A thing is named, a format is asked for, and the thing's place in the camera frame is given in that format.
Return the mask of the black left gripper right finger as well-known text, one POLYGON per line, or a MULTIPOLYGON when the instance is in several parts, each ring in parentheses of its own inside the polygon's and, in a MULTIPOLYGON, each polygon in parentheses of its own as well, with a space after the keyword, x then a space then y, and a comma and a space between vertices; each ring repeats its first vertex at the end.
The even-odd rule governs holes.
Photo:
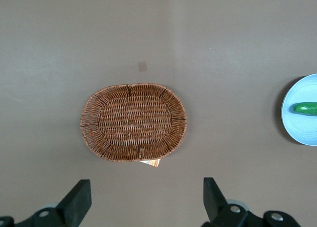
POLYGON ((204 178, 203 201, 209 221, 204 227, 298 227, 298 222, 281 211, 254 215, 240 204, 229 204, 212 177, 204 178))

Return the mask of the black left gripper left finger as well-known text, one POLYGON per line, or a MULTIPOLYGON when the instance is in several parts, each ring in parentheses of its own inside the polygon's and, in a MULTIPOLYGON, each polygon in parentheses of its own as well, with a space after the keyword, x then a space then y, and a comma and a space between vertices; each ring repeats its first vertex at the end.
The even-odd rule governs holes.
POLYGON ((92 205, 91 182, 82 179, 56 207, 38 210, 24 221, 15 223, 10 216, 2 216, 2 227, 78 227, 92 205))

